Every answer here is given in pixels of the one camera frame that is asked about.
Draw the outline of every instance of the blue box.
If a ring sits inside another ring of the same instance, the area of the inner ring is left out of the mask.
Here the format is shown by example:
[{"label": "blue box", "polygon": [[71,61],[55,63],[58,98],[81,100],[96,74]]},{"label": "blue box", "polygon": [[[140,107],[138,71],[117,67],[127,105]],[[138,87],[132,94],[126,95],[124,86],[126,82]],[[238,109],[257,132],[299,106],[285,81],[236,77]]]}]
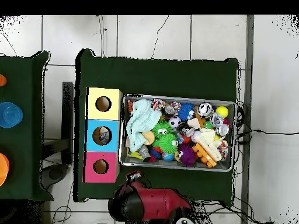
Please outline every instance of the blue box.
[{"label": "blue box", "polygon": [[[97,127],[106,127],[111,131],[112,138],[106,145],[98,145],[92,138],[93,131]],[[119,121],[88,120],[87,121],[87,143],[86,151],[117,152],[117,141],[119,138]]]}]

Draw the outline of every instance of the stacked boxes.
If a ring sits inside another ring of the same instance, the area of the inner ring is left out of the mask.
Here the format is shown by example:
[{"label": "stacked boxes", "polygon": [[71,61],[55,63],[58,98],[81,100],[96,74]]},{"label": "stacked boxes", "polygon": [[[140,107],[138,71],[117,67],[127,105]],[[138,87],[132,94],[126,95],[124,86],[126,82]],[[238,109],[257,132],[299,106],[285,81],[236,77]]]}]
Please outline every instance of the stacked boxes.
[{"label": "stacked boxes", "polygon": [[[117,150],[122,93],[118,89],[86,88],[86,116],[84,136],[84,183],[114,183],[119,173]],[[102,130],[109,131],[103,144]]]}]

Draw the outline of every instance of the green table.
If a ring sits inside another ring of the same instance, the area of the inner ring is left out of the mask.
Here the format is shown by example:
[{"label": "green table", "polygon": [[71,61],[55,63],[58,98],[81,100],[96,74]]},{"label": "green table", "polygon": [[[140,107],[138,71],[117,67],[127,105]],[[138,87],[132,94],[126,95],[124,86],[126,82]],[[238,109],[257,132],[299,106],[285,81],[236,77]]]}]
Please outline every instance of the green table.
[{"label": "green table", "polygon": [[[168,61],[129,58],[97,58],[83,49],[76,58],[74,200],[109,199],[136,167],[122,166],[115,183],[83,183],[85,88],[120,89],[139,93],[226,100],[237,98],[235,58],[221,61]],[[154,188],[177,189],[189,200],[219,200],[231,205],[232,170],[227,173],[138,167]]]},{"label": "green table", "polygon": [[0,128],[0,152],[9,159],[8,177],[0,187],[0,199],[51,200],[39,183],[43,119],[42,78],[49,52],[30,58],[0,57],[0,74],[7,84],[0,87],[0,102],[12,102],[23,111],[13,128]]}]

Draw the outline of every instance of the blue container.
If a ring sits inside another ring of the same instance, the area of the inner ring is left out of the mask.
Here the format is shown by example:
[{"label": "blue container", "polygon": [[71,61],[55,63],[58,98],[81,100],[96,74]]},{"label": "blue container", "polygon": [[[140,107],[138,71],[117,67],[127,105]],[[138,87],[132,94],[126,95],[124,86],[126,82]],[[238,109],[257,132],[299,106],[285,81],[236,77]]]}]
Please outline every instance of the blue container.
[{"label": "blue container", "polygon": [[0,127],[12,128],[23,119],[23,112],[20,107],[11,102],[0,103]]}]

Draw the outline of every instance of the metal tray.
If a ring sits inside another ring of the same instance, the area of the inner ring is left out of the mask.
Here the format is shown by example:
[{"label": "metal tray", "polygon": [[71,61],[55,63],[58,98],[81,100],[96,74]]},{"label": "metal tray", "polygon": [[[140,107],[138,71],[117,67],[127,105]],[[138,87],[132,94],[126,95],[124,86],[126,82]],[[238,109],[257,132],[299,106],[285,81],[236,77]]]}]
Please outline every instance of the metal tray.
[{"label": "metal tray", "polygon": [[[230,148],[228,151],[226,161],[219,161],[217,165],[212,169],[209,169],[205,164],[201,162],[196,162],[193,167],[186,167],[181,162],[172,161],[166,162],[164,160],[157,160],[156,162],[142,162],[138,158],[127,157],[126,144],[126,124],[129,120],[128,100],[140,100],[140,99],[161,99],[165,102],[171,103],[173,101],[179,103],[190,102],[194,105],[199,105],[203,102],[208,102],[212,106],[225,106],[228,109],[227,120],[231,126],[228,135],[225,140],[228,142]],[[234,147],[235,147],[235,136],[236,136],[236,120],[237,120],[237,105],[232,101],[219,101],[219,100],[199,100],[199,99],[189,99],[189,98],[177,98],[177,97],[166,97],[166,96],[151,96],[143,94],[124,94],[122,99],[122,115],[121,115],[121,127],[120,127],[120,142],[119,142],[119,163],[124,166],[140,166],[140,167],[161,167],[168,169],[184,169],[184,170],[204,170],[211,172],[228,172],[232,169],[234,164]]]}]

